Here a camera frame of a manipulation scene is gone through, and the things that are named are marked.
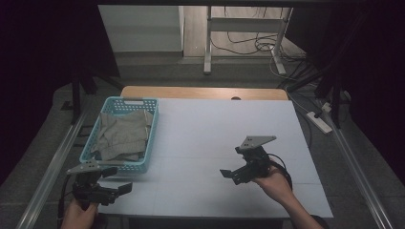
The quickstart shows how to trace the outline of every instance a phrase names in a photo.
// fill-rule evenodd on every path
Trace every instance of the towel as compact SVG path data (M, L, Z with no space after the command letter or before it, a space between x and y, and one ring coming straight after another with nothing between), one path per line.
M96 144L91 153L102 160L138 160L146 150L153 115L136 110L126 115L100 113Z

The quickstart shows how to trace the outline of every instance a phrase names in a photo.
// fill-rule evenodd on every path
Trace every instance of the black clamp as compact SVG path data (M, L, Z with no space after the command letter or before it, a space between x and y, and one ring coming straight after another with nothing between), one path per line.
M236 185L240 183L249 183L256 177L267 177L268 168L274 166L279 169L286 177L289 187L292 189L291 176L287 172L286 166L281 166L270 159L269 154L262 147L277 137L272 136L247 136L240 147L236 147L236 153L243 156L246 165L231 172L230 170L220 170L226 178L231 178Z

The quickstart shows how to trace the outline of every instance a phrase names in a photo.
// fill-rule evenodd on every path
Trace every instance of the white table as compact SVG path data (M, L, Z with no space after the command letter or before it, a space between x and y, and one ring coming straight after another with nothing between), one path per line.
M126 216L287 218L255 183L235 185L220 169L245 165L234 148L247 135L276 135L264 145L280 156L295 195L310 214L332 213L290 101L160 99L160 119L146 174L100 181L133 191L99 212Z

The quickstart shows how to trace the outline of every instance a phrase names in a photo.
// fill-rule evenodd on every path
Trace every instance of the human hand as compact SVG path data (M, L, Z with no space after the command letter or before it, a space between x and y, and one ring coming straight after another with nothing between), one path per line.
M73 198L66 210L61 229L89 229L97 215L97 203L90 203L86 211L81 209L80 202Z
M283 173L274 166L268 168L267 177L254 178L252 181L257 183L270 198L281 204L295 198Z

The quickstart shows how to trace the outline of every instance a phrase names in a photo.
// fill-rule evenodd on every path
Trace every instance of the plastic basket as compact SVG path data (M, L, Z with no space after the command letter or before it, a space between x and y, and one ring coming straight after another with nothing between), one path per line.
M139 98L139 99L124 99L123 97L108 97L101 109L102 113L110 115L126 115L136 110L146 110L154 115L152 120L151 131L146 144L144 157L138 161L124 161L123 166L118 166L118 176L130 176L133 174L144 174L148 170L149 160L152 152L153 141L155 138L156 126L159 119L158 100L155 98ZM95 127L90 133L89 139L80 156L80 162L83 163L91 159L91 150L96 143L97 133L99 128L99 117L96 120Z

